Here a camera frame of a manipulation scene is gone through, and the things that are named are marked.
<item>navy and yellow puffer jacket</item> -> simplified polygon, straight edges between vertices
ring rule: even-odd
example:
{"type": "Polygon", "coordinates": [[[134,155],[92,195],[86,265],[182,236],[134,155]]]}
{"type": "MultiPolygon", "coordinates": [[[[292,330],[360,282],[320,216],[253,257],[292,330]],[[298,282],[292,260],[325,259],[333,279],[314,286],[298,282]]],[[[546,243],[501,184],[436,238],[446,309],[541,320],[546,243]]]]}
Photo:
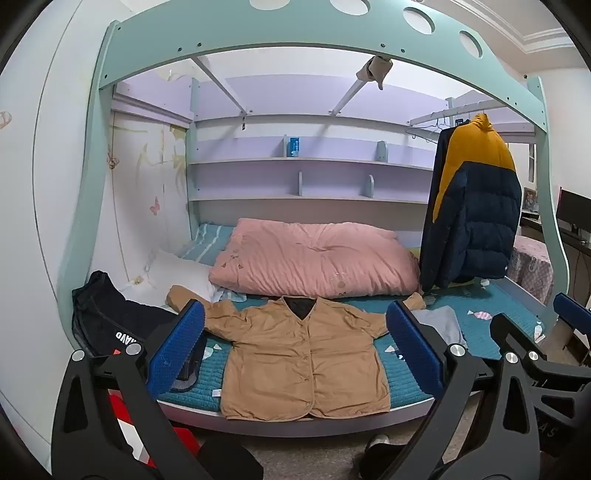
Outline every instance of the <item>navy and yellow puffer jacket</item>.
{"type": "Polygon", "coordinates": [[[421,243],[421,285],[503,278],[521,211],[509,148],[481,113],[440,134],[421,243]]]}

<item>window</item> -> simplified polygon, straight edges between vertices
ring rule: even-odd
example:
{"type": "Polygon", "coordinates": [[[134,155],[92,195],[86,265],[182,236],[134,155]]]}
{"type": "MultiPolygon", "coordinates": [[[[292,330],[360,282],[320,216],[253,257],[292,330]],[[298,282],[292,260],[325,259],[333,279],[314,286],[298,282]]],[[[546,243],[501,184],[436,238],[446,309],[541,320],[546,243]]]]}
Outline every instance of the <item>window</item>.
{"type": "Polygon", "coordinates": [[[530,169],[527,174],[527,181],[535,182],[535,145],[530,144],[530,169]]]}

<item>pink comforter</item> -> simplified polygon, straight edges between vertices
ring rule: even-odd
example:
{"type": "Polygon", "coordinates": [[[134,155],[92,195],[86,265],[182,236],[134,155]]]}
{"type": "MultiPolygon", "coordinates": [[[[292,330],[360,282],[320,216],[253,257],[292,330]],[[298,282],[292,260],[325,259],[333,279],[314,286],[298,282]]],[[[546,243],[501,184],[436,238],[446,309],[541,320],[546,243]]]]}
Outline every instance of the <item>pink comforter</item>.
{"type": "Polygon", "coordinates": [[[418,263],[396,238],[395,232],[360,223],[242,218],[209,280],[269,296],[408,295],[418,290],[418,263]]]}

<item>tan button-up shirt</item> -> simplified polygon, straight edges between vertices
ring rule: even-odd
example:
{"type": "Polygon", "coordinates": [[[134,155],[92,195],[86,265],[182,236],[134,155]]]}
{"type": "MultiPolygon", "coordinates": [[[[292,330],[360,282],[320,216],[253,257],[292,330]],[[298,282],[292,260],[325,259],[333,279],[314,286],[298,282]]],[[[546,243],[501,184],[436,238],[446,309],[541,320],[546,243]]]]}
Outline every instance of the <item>tan button-up shirt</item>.
{"type": "Polygon", "coordinates": [[[284,298],[237,311],[173,286],[168,304],[190,299],[206,308],[206,329],[233,342],[221,410],[229,419],[289,421],[308,414],[348,419],[390,410],[388,381],[374,339],[385,316],[317,299],[301,320],[284,298]]]}

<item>circular hole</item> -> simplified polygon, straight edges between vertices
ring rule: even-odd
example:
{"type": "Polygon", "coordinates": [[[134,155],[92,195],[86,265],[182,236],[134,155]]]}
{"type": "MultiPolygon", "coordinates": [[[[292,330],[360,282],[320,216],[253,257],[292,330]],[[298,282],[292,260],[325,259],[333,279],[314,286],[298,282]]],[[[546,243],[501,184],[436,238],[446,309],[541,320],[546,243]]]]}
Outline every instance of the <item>circular hole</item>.
{"type": "Polygon", "coordinates": [[[425,35],[431,35],[435,32],[435,23],[422,10],[413,7],[406,7],[402,12],[407,24],[413,27],[417,32],[425,35]]]}
{"type": "Polygon", "coordinates": [[[330,0],[337,10],[349,15],[365,15],[369,12],[368,0],[330,0]]]}
{"type": "Polygon", "coordinates": [[[474,35],[462,30],[460,32],[460,40],[470,55],[477,59],[482,58],[482,47],[478,43],[478,40],[474,38],[474,35]]]}
{"type": "Polygon", "coordinates": [[[290,0],[250,0],[251,6],[257,10],[277,10],[286,6],[290,0]]]}

